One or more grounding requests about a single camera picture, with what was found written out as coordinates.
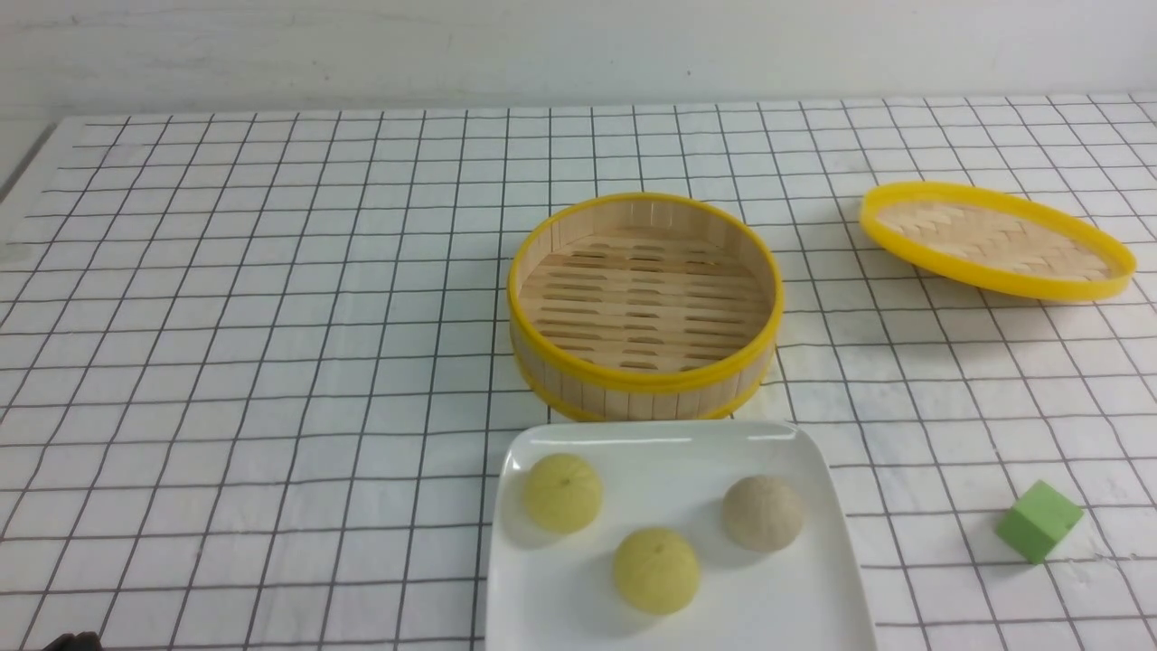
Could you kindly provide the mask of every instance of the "green cube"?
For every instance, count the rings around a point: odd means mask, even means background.
[[[1008,510],[996,535],[1033,565],[1081,521],[1084,511],[1045,482],[1037,482]]]

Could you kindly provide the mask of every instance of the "bamboo steamer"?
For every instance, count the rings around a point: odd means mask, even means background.
[[[736,217],[638,192],[543,222],[514,258],[507,298],[518,370],[567,417],[721,419],[772,363],[783,281]]]

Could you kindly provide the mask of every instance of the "woven bamboo lid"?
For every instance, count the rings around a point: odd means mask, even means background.
[[[916,266],[1022,296],[1103,298],[1123,290],[1136,268],[1123,244],[1076,217],[966,185],[883,185],[864,197],[860,222]]]

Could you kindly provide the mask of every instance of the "white plate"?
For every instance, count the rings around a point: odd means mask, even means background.
[[[566,538],[536,527],[522,508],[526,472],[557,452],[582,456],[604,484],[598,518]],[[737,547],[720,525],[723,494],[756,474],[784,478],[806,505],[799,538],[768,556]],[[699,593],[666,617],[634,611],[611,580],[614,549],[647,526],[680,532],[699,554]],[[827,465],[789,426],[688,421],[528,430],[502,466],[493,531],[489,651],[876,649]]]

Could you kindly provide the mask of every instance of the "dark object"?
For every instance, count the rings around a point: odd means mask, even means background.
[[[101,648],[101,636],[95,632],[82,632],[73,635],[66,632],[52,641],[44,648],[44,651],[103,651]]]

